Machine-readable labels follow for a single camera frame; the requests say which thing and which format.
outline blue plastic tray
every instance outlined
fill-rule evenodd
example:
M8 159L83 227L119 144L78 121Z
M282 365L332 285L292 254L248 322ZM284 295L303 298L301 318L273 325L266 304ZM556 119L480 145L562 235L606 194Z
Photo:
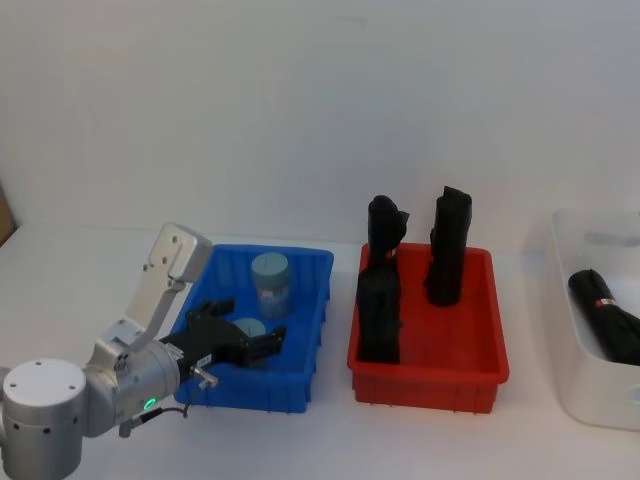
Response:
M258 310L258 298L251 279L251 262L264 252L282 253L289 260L291 313L266 319ZM287 336L279 355L264 360L261 369L218 364L209 369L219 379L193 400L194 405L250 408L287 413L303 413L311 401L311 377L316 370L325 307L329 299L329 278L333 254L326 250L258 245L216 245L198 282L184 302L171 333L184 329L186 313L206 300L236 300L233 321L253 317L264 323L267 332L287 326ZM175 399L186 403L193 380L185 383Z

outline table surface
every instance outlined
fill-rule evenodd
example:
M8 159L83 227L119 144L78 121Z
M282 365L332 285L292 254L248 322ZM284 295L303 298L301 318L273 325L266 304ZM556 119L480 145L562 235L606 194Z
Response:
M84 365L96 337L122 315L156 235L21 227L0 248L0 365L41 357ZM493 256L511 377L493 413L472 415L355 402L346 352L359 245L210 238L334 253L331 301L307 413L194 407L186 420L163 415L130 439L120 439L116 429L85 439L82 464L71 478L638 478L638 433L583 425L558 403L541 325L542 258Z

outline red bin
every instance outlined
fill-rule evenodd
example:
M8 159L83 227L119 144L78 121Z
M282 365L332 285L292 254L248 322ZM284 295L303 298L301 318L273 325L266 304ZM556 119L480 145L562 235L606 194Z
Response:
M362 247L360 271L366 268ZM460 302L437 307L423 280L431 246L400 244L400 363L357 359L360 327L354 307L347 364L356 400L366 403L490 413L498 385L509 378L491 254L467 248Z

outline white wall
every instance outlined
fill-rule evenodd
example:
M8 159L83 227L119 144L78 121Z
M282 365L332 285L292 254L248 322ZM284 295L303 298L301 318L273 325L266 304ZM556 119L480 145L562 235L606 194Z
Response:
M21 221L535 248L559 206L640 209L636 0L3 0L0 178Z

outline white bin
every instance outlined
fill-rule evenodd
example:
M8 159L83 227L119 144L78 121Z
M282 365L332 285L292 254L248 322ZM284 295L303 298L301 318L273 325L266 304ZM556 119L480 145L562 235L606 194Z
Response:
M640 317L640 215L560 210L552 223L545 323L560 401L582 422L640 430L640 367L606 360L567 285L593 268Z

